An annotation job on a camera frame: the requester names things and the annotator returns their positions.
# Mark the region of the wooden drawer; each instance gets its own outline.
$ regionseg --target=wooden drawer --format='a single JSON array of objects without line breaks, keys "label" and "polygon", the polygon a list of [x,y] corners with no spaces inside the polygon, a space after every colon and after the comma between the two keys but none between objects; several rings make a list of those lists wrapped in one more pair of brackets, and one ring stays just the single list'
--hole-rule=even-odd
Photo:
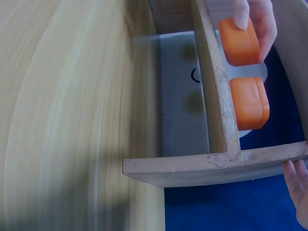
[{"label": "wooden drawer", "polygon": [[[308,29],[307,4],[304,1],[272,2],[278,27],[275,46],[288,74],[304,133],[308,137],[308,78],[305,70],[308,66],[308,46],[305,42],[307,33],[303,33]],[[225,12],[217,12],[217,4],[210,0],[191,1],[201,73],[206,83],[203,87],[212,154],[126,159],[124,174],[160,187],[197,186],[278,175],[282,174],[282,162],[308,159],[306,141],[240,150],[230,88],[212,20],[214,17],[215,23],[218,23],[218,17],[230,15],[230,1],[225,2]]]},{"label": "wooden drawer", "polygon": [[[0,230],[163,231],[162,187],[268,177],[308,158],[306,141],[240,150],[214,31],[229,0],[151,2],[153,13],[148,0],[0,1]],[[308,137],[307,4],[273,4]],[[157,35],[185,30],[211,153],[162,157]]]}]

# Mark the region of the finger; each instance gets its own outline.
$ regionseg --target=finger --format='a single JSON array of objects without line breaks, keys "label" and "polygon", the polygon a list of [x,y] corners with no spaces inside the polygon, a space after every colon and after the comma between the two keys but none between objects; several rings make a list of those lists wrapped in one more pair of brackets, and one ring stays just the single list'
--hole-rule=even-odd
[{"label": "finger", "polygon": [[305,190],[308,191],[308,169],[303,160],[294,162],[295,171]]},{"label": "finger", "polygon": [[284,162],[283,174],[292,201],[295,207],[298,208],[299,202],[305,195],[305,190],[303,189],[303,186],[301,185],[299,179],[297,178],[294,165],[291,161]]},{"label": "finger", "polygon": [[235,25],[245,30],[248,25],[249,4],[247,0],[233,0],[234,22]]},{"label": "finger", "polygon": [[260,9],[263,12],[261,25],[266,28],[264,33],[261,35],[257,34],[260,47],[259,61],[263,62],[277,37],[277,26],[271,1],[263,1]]}]

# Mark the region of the particleboard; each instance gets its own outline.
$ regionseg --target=particleboard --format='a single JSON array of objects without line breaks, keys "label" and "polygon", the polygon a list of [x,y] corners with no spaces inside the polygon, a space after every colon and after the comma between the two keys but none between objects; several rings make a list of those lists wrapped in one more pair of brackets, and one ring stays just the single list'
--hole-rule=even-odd
[{"label": "particleboard", "polygon": [[122,174],[160,153],[155,34],[147,0],[0,2],[0,230],[165,229]]},{"label": "particleboard", "polygon": [[229,153],[124,160],[124,173],[159,187],[254,180],[282,174],[286,160],[308,161],[308,142]]},{"label": "particleboard", "polygon": [[211,153],[240,150],[235,111],[216,33],[204,0],[192,0]]}]

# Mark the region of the orange handle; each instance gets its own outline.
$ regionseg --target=orange handle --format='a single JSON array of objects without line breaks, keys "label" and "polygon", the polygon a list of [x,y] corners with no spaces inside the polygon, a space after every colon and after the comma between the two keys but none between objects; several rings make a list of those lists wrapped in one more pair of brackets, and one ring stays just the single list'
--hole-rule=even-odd
[{"label": "orange handle", "polygon": [[270,104],[260,77],[229,81],[239,131],[260,129],[270,116]]},{"label": "orange handle", "polygon": [[250,19],[247,30],[239,29],[233,18],[222,20],[218,24],[218,28],[228,63],[233,66],[260,63],[259,43]]}]

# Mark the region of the orange rounded knob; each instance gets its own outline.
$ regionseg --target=orange rounded knob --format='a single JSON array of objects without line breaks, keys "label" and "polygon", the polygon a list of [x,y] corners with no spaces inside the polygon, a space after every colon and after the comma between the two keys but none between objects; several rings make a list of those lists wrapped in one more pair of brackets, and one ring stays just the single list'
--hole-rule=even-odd
[{"label": "orange rounded knob", "polygon": [[259,43],[250,19],[246,30],[239,29],[233,18],[222,20],[218,28],[228,63],[233,66],[260,63]]}]

